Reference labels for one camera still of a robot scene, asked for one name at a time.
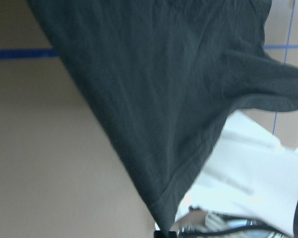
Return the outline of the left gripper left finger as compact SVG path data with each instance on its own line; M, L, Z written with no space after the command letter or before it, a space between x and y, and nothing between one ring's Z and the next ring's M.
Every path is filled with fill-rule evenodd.
M153 237L154 238L164 238L164 235L161 231L154 231Z

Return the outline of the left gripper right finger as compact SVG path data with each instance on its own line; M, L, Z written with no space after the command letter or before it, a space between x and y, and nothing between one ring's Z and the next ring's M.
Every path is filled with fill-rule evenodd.
M177 232L169 231L167 234L167 238L177 238Z

